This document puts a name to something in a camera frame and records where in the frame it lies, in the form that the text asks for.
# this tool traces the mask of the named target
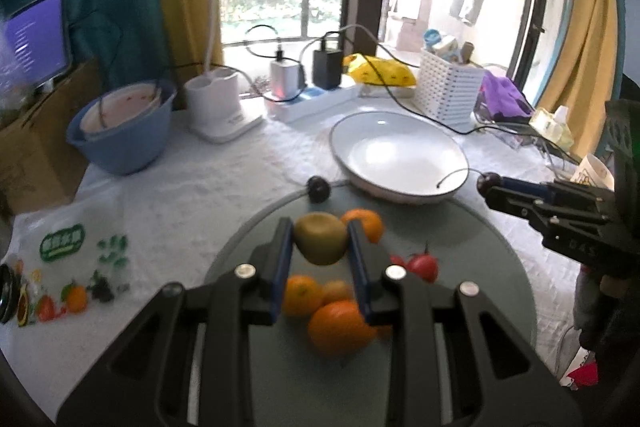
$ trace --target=lamp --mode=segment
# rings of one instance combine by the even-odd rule
[[[217,10],[209,0],[209,38],[204,57],[204,74],[184,85],[190,129],[200,137],[222,143],[240,136],[264,119],[261,98],[240,100],[238,73],[211,71],[211,53],[214,43]]]

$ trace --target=kiwi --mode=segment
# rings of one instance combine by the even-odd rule
[[[340,261],[347,250],[347,227],[327,212],[310,212],[298,218],[293,239],[307,261],[328,266]]]

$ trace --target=plastic bag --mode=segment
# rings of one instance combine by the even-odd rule
[[[391,58],[368,57],[378,73],[382,76],[387,86],[410,87],[415,86],[415,77],[412,71]],[[366,59],[359,53],[348,55],[342,60],[347,67],[347,74],[359,84],[375,84],[382,86],[378,75]]]
[[[19,326],[99,308],[129,290],[122,216],[121,192],[109,187],[17,223],[17,251],[5,262],[20,278]]]
[[[7,41],[0,20],[0,129],[22,115],[33,103],[33,86]]]

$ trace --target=white plastic basket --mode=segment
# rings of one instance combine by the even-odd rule
[[[451,64],[423,49],[414,104],[442,123],[468,122],[484,73],[482,68]]]

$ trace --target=red tomato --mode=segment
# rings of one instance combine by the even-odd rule
[[[428,253],[412,255],[406,269],[427,282],[435,282],[438,278],[438,260]]]
[[[44,295],[40,298],[36,315],[41,322],[47,322],[56,318],[56,305],[51,297]]]
[[[391,260],[391,264],[397,264],[398,266],[402,266],[403,268],[406,268],[406,263],[404,262],[404,259],[399,255],[390,255],[389,259]]]

